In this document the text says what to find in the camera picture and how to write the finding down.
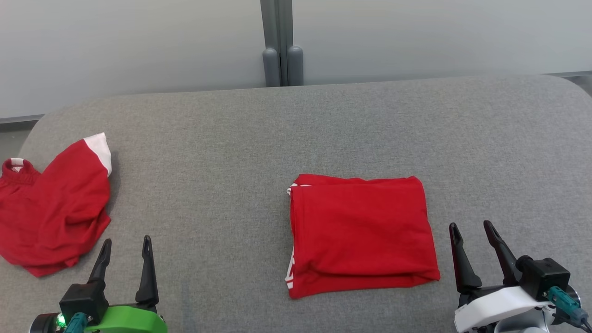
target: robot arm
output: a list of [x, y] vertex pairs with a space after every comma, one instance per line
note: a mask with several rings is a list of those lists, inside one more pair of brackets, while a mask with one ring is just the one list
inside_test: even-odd
[[37, 316], [30, 333], [167, 333], [164, 320], [156, 312], [159, 298], [150, 236], [144, 237], [142, 258], [144, 266], [136, 302], [110, 306], [104, 290], [111, 240], [105, 240], [88, 282], [71, 285], [60, 301], [62, 312]]
[[483, 226], [504, 273], [503, 284], [482, 287], [463, 248], [461, 233], [451, 223], [456, 289], [461, 294], [455, 311], [456, 330], [459, 333], [549, 332], [549, 324], [567, 322], [588, 331], [587, 313], [580, 308], [577, 293], [568, 285], [570, 272], [551, 258], [532, 260], [522, 256], [517, 260], [493, 224], [484, 221]]

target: white wall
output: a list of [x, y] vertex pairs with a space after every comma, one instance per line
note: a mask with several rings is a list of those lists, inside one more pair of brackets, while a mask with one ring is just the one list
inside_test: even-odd
[[305, 84], [592, 70], [590, 0], [293, 0]]
[[0, 118], [135, 92], [264, 87], [258, 0], [1, 0]]

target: gray upholstered surface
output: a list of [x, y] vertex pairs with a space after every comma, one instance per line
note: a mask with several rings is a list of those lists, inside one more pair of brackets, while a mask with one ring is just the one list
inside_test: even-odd
[[[592, 310], [592, 99], [551, 76], [134, 95], [51, 113], [21, 151], [43, 169], [106, 132], [113, 239], [105, 291], [130, 302], [152, 236], [170, 332], [452, 332], [458, 295], [448, 224], [485, 284], [501, 270], [491, 219], [514, 253], [553, 257]], [[285, 189], [301, 172], [418, 176], [442, 281], [291, 300]], [[0, 327], [56, 311], [97, 254], [36, 279], [0, 261]], [[575, 331], [575, 328], [554, 328]]]

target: green led light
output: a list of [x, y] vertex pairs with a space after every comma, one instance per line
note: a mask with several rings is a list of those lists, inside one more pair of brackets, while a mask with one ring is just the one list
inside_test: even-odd
[[62, 328], [66, 327], [66, 318], [61, 313], [57, 315], [57, 324]]

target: teal cable connector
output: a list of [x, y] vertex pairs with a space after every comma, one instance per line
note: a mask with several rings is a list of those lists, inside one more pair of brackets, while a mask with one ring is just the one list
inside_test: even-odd
[[68, 326], [66, 326], [64, 333], [83, 333], [86, 328], [86, 324], [88, 324], [86, 315], [82, 312], [76, 312], [76, 314], [72, 316], [72, 319], [70, 319], [70, 322], [68, 323]]
[[580, 307], [580, 303], [571, 298], [565, 291], [559, 287], [551, 287], [546, 296], [558, 309], [563, 310], [570, 316], [570, 324], [581, 326], [588, 321], [588, 312]]

